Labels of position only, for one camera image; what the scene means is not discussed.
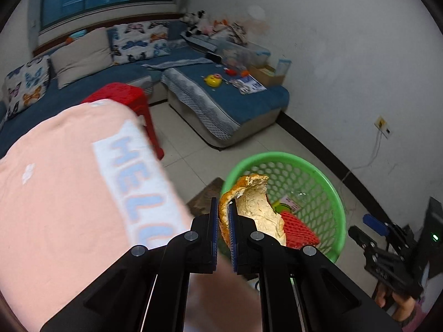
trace hand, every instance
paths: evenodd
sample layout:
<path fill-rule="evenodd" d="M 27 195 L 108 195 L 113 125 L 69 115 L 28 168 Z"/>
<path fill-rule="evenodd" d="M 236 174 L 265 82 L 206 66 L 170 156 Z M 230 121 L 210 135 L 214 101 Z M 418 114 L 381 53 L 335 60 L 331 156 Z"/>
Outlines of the hand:
<path fill-rule="evenodd" d="M 388 288 L 380 283 L 377 288 L 377 295 L 375 296 L 375 303 L 380 307 L 384 307 L 386 305 L 386 297 L 388 297 Z M 398 304 L 397 309 L 395 310 L 392 318 L 398 322 L 402 322 L 408 318 L 414 310 L 415 300 L 409 297 L 403 297 L 395 292 L 392 293 L 392 297 L 394 301 Z"/>

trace window sill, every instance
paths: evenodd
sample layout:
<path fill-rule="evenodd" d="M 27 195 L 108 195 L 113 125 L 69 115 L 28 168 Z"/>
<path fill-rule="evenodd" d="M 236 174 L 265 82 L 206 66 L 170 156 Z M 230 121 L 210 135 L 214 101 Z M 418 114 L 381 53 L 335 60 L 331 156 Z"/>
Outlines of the window sill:
<path fill-rule="evenodd" d="M 59 36 L 75 32 L 99 22 L 146 14 L 175 13 L 174 2 L 134 2 L 109 6 L 74 16 L 53 26 L 45 28 L 38 35 L 38 45 L 46 44 Z"/>

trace power outlet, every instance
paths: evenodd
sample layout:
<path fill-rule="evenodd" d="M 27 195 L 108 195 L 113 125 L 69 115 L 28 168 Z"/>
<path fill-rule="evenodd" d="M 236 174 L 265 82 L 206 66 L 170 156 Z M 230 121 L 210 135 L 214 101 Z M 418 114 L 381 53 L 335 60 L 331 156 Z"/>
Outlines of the power outlet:
<path fill-rule="evenodd" d="M 383 117 L 378 116 L 374 125 L 376 128 L 378 128 L 382 132 L 382 134 L 386 138 L 391 137 L 391 134 L 392 134 L 391 128 L 389 127 L 388 123 L 386 122 L 386 120 Z"/>

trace yellow toy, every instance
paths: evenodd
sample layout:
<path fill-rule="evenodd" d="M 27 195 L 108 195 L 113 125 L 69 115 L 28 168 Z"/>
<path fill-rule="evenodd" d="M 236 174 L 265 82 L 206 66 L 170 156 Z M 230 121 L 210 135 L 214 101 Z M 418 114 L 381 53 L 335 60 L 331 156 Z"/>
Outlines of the yellow toy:
<path fill-rule="evenodd" d="M 222 84 L 222 77 L 218 73 L 214 75 L 208 75 L 206 78 L 203 79 L 206 84 L 210 87 L 218 87 Z"/>

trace green basket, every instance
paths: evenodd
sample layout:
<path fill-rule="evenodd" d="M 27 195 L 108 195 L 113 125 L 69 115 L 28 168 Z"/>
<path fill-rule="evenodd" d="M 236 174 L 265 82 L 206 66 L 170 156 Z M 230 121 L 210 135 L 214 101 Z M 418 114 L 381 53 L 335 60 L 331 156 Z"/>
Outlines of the green basket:
<path fill-rule="evenodd" d="M 335 263 L 345 245 L 346 217 L 340 197 L 326 176 L 303 158 L 266 152 L 235 166 L 221 193 L 229 191 L 239 177 L 250 173 L 269 176 L 267 197 L 271 204 L 292 191 L 306 193 L 307 199 L 296 215 L 320 238 L 317 248 Z"/>

